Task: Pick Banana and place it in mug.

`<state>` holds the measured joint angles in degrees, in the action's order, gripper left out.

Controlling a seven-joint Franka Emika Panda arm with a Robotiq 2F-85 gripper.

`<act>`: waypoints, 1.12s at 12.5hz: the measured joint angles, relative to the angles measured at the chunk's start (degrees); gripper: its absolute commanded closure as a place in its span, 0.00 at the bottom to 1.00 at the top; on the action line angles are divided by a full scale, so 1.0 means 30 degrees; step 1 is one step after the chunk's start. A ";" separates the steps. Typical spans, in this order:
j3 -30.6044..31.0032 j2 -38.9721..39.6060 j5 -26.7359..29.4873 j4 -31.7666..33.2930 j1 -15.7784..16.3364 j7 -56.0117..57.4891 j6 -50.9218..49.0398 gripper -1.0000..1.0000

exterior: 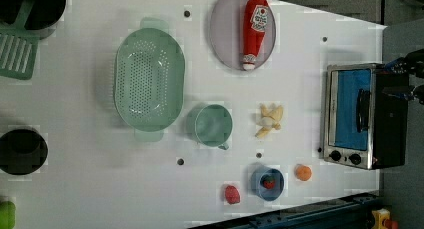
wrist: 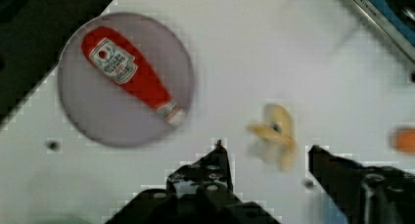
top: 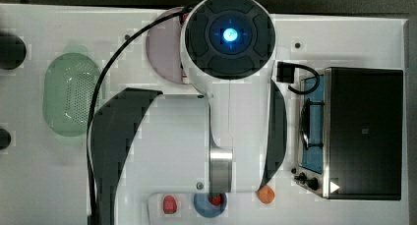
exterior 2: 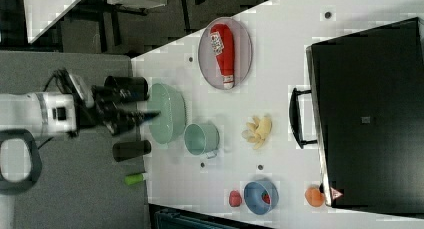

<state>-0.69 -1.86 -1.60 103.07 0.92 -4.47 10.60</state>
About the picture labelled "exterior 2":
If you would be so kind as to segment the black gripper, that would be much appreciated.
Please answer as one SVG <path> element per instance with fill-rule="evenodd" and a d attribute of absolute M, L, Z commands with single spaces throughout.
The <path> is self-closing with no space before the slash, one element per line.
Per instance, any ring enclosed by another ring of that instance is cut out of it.
<path fill-rule="evenodd" d="M 77 107 L 77 126 L 80 130 L 105 126 L 112 136 L 126 133 L 135 127 L 134 122 L 143 123 L 154 119 L 160 111 L 132 112 L 117 107 L 121 101 L 146 101 L 149 95 L 145 91 L 131 91 L 112 87 L 92 86 L 94 105 Z"/>

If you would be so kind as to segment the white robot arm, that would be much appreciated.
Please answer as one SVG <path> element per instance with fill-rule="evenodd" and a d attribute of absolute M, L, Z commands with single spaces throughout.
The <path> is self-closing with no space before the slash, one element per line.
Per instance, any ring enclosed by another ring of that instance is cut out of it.
<path fill-rule="evenodd" d="M 105 126 L 116 136 L 158 116 L 158 111 L 126 111 L 119 103 L 146 101 L 145 89 L 66 86 L 1 96 L 1 193 L 14 196 L 31 189 L 42 172 L 39 139 L 76 137 L 82 129 Z"/>

